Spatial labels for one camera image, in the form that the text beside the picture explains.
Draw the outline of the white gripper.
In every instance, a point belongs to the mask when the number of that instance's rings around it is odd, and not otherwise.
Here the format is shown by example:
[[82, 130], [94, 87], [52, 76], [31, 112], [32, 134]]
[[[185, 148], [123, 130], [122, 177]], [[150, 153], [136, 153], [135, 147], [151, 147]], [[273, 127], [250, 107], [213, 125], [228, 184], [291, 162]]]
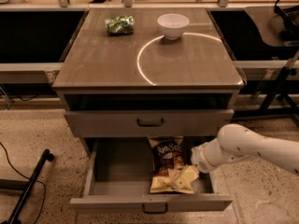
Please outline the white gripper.
[[187, 165], [174, 178], [175, 191], [193, 191], [192, 182], [198, 178], [199, 171], [205, 174], [210, 173], [220, 165], [226, 164], [230, 157], [231, 154], [221, 147], [218, 139], [193, 147], [191, 155], [193, 166]]

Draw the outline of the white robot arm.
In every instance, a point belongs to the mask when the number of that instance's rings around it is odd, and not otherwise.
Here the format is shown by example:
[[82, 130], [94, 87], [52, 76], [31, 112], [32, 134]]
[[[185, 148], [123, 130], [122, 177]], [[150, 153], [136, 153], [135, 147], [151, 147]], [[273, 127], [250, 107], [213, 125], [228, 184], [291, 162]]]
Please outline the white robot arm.
[[239, 124], [222, 126], [210, 141], [182, 137], [183, 151], [193, 170], [209, 177], [210, 190], [217, 192], [212, 174], [224, 164], [259, 158], [299, 176], [299, 143], [258, 134]]

